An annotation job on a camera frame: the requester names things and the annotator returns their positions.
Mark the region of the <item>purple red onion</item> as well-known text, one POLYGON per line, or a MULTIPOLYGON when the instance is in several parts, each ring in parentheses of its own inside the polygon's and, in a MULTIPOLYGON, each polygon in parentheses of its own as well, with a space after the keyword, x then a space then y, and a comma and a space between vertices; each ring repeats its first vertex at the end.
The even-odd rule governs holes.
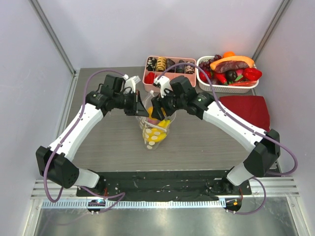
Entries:
POLYGON ((147 122, 150 123, 150 124, 153 124, 153 125, 157 125, 157 124, 160 123, 160 120, 148 118, 147 122))

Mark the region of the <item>yellow banana bunch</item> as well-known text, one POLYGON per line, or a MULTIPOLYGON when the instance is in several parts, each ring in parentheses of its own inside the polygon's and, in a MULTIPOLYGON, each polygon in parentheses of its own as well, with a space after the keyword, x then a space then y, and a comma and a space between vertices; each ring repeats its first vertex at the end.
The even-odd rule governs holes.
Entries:
POLYGON ((170 124, 171 120, 169 119, 164 119, 157 125, 150 124, 146 120, 143 120, 141 125, 142 137, 147 149, 156 148, 159 143, 167 137, 170 124))

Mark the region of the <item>clear polka dot zip bag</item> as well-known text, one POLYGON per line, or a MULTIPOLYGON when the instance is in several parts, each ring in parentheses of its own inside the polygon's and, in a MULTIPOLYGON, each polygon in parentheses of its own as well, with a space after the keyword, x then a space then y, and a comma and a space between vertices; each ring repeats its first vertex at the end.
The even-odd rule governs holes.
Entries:
POLYGON ((154 98, 154 92, 151 90, 143 101, 143 105, 147 109, 149 117, 136 117, 142 132, 144 146, 148 150, 155 150, 159 144, 165 140, 169 134, 170 125, 176 118, 176 112, 171 116, 165 116, 163 120, 152 118, 152 98, 154 98))

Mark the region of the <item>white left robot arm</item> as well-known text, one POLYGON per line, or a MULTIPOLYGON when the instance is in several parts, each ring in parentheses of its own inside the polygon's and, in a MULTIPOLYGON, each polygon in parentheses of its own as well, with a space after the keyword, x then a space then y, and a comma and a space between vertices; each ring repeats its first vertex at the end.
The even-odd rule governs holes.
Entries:
POLYGON ((96 172, 76 167, 75 154, 91 130, 113 109, 120 109, 127 116, 148 117, 139 90, 138 76, 131 78, 106 75, 96 91, 84 97, 80 111, 64 132, 48 147, 40 146, 36 159, 40 174, 63 188, 84 186, 94 196, 105 189, 104 178, 96 172))

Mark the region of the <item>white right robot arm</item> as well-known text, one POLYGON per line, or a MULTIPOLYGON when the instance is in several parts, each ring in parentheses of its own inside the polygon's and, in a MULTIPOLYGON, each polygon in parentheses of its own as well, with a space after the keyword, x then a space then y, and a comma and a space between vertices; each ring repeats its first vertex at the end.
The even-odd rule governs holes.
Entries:
POLYGON ((280 140, 277 131, 258 128, 216 102, 206 92, 197 92, 188 78, 179 76, 172 80, 165 76, 155 78, 153 85, 159 88, 159 95, 151 99, 152 117, 162 120, 177 110, 211 123, 237 140, 249 153, 240 164, 234 166, 222 182, 227 194, 234 194, 240 185, 252 177, 264 177, 280 156, 280 147, 273 143, 280 140))

